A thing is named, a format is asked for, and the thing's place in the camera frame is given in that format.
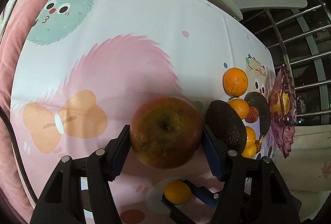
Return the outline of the brown red passion fruit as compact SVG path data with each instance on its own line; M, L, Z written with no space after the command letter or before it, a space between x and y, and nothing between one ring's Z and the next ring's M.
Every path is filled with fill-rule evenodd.
M258 154L261 151L261 143L259 140L255 141L255 146L256 146L256 154Z

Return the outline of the small orange tangerine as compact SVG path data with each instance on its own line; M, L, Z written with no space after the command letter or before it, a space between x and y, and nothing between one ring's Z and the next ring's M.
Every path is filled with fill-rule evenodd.
M250 148L255 144L256 141L256 134L254 129L251 127L246 126L246 146L245 148Z

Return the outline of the dark red passion fruit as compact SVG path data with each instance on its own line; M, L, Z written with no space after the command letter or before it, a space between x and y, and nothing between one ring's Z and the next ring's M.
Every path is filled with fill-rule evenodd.
M256 107L250 106L248 115L245 117L245 121L247 123L254 123L258 120L259 118L259 111Z

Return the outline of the dark green avocado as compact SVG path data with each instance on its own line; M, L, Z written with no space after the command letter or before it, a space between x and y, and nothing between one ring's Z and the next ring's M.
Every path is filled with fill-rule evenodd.
M225 101L214 100L205 113L205 124L216 139L222 140L229 150L241 154L246 147L247 133L236 111Z

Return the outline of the overripe black banana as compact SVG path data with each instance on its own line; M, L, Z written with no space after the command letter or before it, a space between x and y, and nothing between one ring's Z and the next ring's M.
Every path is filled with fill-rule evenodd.
M262 144L270 127L270 109L266 98L259 92L249 92L245 96L245 101L249 106L253 106L259 112L260 120L260 137L259 142Z

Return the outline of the large orange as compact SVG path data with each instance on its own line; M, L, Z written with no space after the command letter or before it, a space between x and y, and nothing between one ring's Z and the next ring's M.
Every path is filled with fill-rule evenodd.
M242 96L248 88L246 73L235 67L228 69L223 75L223 87L229 96Z

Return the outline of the white floral curtain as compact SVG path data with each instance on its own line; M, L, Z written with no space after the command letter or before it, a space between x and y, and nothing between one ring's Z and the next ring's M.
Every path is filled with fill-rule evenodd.
M291 152L274 154L276 164L291 190L324 192L330 190L330 125L296 127Z

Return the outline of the pink velvet cushion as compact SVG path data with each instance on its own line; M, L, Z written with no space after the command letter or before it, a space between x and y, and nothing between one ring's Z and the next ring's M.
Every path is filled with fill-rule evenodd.
M13 77L23 44L47 1L9 0L1 13L1 108L6 115L10 114ZM18 223L29 223L33 208L20 180L4 122L1 122L1 199Z

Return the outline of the purple glass fruit bowl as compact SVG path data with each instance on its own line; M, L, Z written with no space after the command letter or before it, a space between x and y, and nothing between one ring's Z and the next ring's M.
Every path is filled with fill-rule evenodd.
M270 128L284 158L289 156L295 135L297 98L293 79L286 65L282 65L270 93Z

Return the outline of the yellow pear in bowl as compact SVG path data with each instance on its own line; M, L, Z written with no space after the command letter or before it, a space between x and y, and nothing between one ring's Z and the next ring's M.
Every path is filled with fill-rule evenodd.
M289 96L285 92L276 92L270 99L270 111L278 115L287 115L291 108Z

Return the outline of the cartoon printed tablecloth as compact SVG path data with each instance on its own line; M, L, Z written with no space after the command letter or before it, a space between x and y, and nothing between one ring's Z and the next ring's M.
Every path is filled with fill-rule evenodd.
M269 50L207 0L47 0L29 26L13 77L10 120L31 201L62 157L84 158L118 137L162 95L204 115L229 99L224 73L267 95Z

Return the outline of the metal window railing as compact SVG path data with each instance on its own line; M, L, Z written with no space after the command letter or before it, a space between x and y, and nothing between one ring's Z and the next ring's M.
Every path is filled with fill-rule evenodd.
M288 64L297 124L330 124L330 9L324 0L307 0L302 9L249 11L242 24L269 49L276 71Z

